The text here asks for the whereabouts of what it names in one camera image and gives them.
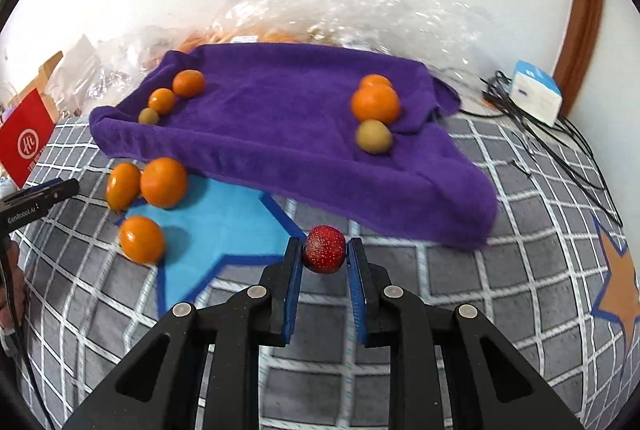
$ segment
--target red fruit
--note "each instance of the red fruit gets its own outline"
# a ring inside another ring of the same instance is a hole
[[[344,262],[347,243],[331,226],[316,226],[306,238],[302,262],[315,273],[335,273]]]

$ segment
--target white circular logo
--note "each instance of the white circular logo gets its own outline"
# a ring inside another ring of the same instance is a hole
[[[18,154],[23,159],[31,159],[38,153],[40,140],[35,130],[23,130],[18,137]]]

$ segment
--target blue and white box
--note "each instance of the blue and white box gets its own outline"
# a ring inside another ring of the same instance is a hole
[[[554,126],[562,105],[562,94],[553,78],[544,71],[519,61],[509,96],[522,110],[548,126]]]

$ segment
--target brown wooden frame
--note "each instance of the brown wooden frame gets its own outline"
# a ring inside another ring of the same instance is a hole
[[[575,103],[598,40],[604,0],[574,0],[554,80],[562,92],[560,113]]]

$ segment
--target human hand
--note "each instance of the human hand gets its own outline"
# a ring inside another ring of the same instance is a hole
[[[18,323],[22,321],[24,315],[24,273],[18,267],[18,257],[20,256],[20,247],[15,241],[5,240],[6,254],[9,257],[9,266],[11,267],[11,273],[14,278],[14,298],[15,298],[15,310],[18,315]],[[0,327],[3,329],[13,329],[14,323],[11,320],[11,313],[9,312],[9,306],[6,303],[6,289],[4,285],[0,287]]]

